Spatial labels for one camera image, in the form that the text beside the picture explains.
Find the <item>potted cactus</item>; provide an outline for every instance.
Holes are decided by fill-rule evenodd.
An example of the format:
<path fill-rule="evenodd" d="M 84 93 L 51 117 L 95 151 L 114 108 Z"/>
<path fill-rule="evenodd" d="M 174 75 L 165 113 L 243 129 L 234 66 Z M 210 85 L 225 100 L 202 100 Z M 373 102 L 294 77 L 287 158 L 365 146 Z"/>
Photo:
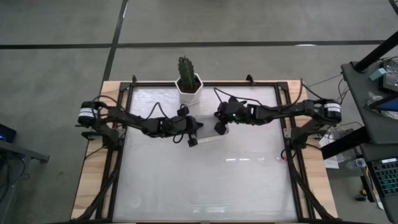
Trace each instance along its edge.
<path fill-rule="evenodd" d="M 198 103 L 203 83 L 193 72 L 192 62 L 186 56 L 178 59 L 178 71 L 180 78 L 175 81 L 175 86 L 180 93 L 180 101 L 187 106 Z"/>

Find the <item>concrete floor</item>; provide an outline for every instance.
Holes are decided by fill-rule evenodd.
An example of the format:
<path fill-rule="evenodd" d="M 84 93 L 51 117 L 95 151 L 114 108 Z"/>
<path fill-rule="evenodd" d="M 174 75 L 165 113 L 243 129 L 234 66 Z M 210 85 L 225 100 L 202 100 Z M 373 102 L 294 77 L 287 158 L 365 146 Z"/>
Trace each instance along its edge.
<path fill-rule="evenodd" d="M 0 1 L 0 44 L 110 43 L 121 0 Z M 386 0 L 130 1 L 119 42 L 377 40 L 398 29 Z M 175 80 L 178 56 L 192 59 L 204 80 L 298 79 L 307 84 L 339 74 L 375 45 L 119 49 L 110 80 Z M 100 91 L 108 49 L 0 50 L 0 123 L 17 142 L 51 154 L 32 163 L 19 194 L 15 223 L 70 217 L 86 141 L 75 128 L 80 103 Z M 394 49 L 389 55 L 397 55 Z M 337 98 L 336 78 L 312 89 Z M 343 122 L 359 121 L 351 95 Z M 373 203 L 355 202 L 359 179 L 331 179 L 340 218 L 388 223 Z"/>

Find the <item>keyboard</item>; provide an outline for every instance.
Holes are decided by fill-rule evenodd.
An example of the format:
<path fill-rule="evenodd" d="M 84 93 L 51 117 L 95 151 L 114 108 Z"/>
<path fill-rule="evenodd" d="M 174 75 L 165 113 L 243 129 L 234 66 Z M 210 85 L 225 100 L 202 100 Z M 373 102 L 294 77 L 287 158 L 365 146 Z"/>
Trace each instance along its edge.
<path fill-rule="evenodd" d="M 377 191 L 388 197 L 398 194 L 398 158 L 371 161 L 368 163 Z"/>

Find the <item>desk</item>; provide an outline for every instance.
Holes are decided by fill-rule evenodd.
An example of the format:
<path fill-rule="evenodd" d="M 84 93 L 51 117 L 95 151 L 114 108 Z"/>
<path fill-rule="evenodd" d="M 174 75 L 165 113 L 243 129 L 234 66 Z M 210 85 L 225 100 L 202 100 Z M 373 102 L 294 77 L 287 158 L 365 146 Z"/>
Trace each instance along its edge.
<path fill-rule="evenodd" d="M 361 146 L 362 154 L 367 162 L 398 157 L 398 139 L 396 138 L 398 120 L 381 116 L 363 107 L 370 99 L 368 92 L 383 97 L 388 95 L 378 90 L 376 82 L 369 80 L 369 75 L 378 68 L 379 64 L 373 63 L 364 73 L 358 73 L 350 63 L 341 66 L 365 127 L 322 147 L 325 159 L 358 145 Z M 398 222 L 398 213 L 394 211 L 398 207 L 397 198 L 396 196 L 381 197 L 387 217 L 393 223 Z"/>
<path fill-rule="evenodd" d="M 291 99 L 296 99 L 299 93 L 300 81 L 289 80 L 285 82 L 287 82 L 289 85 Z M 119 86 L 120 82 L 104 82 L 101 94 L 116 99 L 118 97 Z M 306 98 L 307 94 L 303 92 L 301 100 Z M 101 100 L 107 103 L 108 105 L 114 104 L 107 99 L 101 99 Z M 297 117 L 296 124 L 297 126 L 301 126 L 305 124 L 308 120 L 309 120 L 308 117 L 304 116 Z M 316 141 L 309 141 L 309 143 L 317 144 Z M 100 146 L 101 146 L 101 140 L 90 142 L 87 148 L 87 153 L 96 150 Z M 73 206 L 71 218 L 76 218 L 79 215 L 81 215 L 86 209 L 86 207 L 94 199 L 95 195 L 98 193 L 101 186 L 101 179 L 102 179 L 106 154 L 107 154 L 106 150 L 102 150 L 96 154 L 93 154 L 90 157 L 90 159 L 85 161 L 85 163 L 83 164 L 81 179 L 76 193 L 76 199 L 75 199 L 75 204 Z M 317 149 L 308 147 L 307 149 L 303 150 L 303 159 L 307 172 L 308 183 L 312 192 L 315 194 L 320 203 L 328 210 L 328 212 L 336 217 L 337 213 L 336 213 L 335 203 L 333 201 L 333 196 L 331 194 L 330 185 L 321 152 Z M 110 191 L 108 191 L 108 196 L 106 197 L 103 211 L 107 210 L 109 194 Z M 307 217 L 307 211 L 305 211 L 306 208 L 305 200 L 302 194 L 300 194 L 300 198 L 302 202 L 302 207 L 304 209 L 305 217 Z"/>
<path fill-rule="evenodd" d="M 398 132 L 398 120 L 386 118 L 381 116 L 369 109 L 366 109 L 363 105 L 369 101 L 370 97 L 368 92 L 372 92 L 375 95 L 387 96 L 387 93 L 380 92 L 378 90 L 377 83 L 369 80 L 369 75 L 372 74 L 379 67 L 378 63 L 374 63 L 364 73 L 358 73 L 354 70 L 352 64 L 344 64 L 341 66 L 344 79 L 347 81 L 349 90 L 354 98 L 356 107 L 361 115 L 365 127 L 359 128 L 351 134 L 335 141 L 322 148 L 323 158 L 327 159 L 331 156 L 335 156 L 347 149 L 351 149 L 361 143 L 377 144 L 377 145 L 388 145 L 398 144 L 396 133 Z M 365 154 L 367 154 L 367 147 L 363 148 Z M 394 151 L 389 152 L 388 149 L 382 150 L 387 154 L 377 153 L 376 157 L 388 158 L 388 154 L 393 154 Z M 374 153 L 369 152 L 369 160 L 375 160 L 371 157 Z"/>

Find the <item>white label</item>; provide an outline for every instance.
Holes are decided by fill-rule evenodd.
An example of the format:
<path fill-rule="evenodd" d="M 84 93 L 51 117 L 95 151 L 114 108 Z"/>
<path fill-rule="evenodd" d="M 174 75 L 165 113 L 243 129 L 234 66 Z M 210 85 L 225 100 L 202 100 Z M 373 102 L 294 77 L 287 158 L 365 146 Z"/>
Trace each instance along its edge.
<path fill-rule="evenodd" d="M 328 108 L 328 111 L 340 112 L 340 109 L 339 108 Z"/>
<path fill-rule="evenodd" d="M 382 162 L 382 163 L 397 162 L 397 159 L 395 159 L 395 158 L 392 158 L 392 159 L 383 159 L 381 162 Z"/>
<path fill-rule="evenodd" d="M 79 116 L 89 116 L 89 117 L 94 118 L 93 112 L 95 115 L 97 115 L 96 109 L 82 108 L 82 109 L 80 109 Z"/>
<path fill-rule="evenodd" d="M 340 104 L 338 104 L 338 103 L 327 103 L 327 104 L 325 104 L 325 107 L 326 108 L 329 108 L 329 107 L 341 108 Z"/>

